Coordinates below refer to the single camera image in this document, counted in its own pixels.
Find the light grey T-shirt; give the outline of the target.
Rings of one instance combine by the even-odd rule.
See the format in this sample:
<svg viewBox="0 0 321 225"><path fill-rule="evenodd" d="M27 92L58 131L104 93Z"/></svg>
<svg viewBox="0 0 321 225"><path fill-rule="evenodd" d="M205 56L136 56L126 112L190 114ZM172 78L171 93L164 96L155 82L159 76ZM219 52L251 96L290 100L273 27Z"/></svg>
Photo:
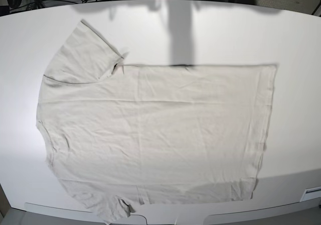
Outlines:
<svg viewBox="0 0 321 225"><path fill-rule="evenodd" d="M37 128L65 191L106 223L144 204L251 199L276 65L123 60L80 22L43 75Z"/></svg>

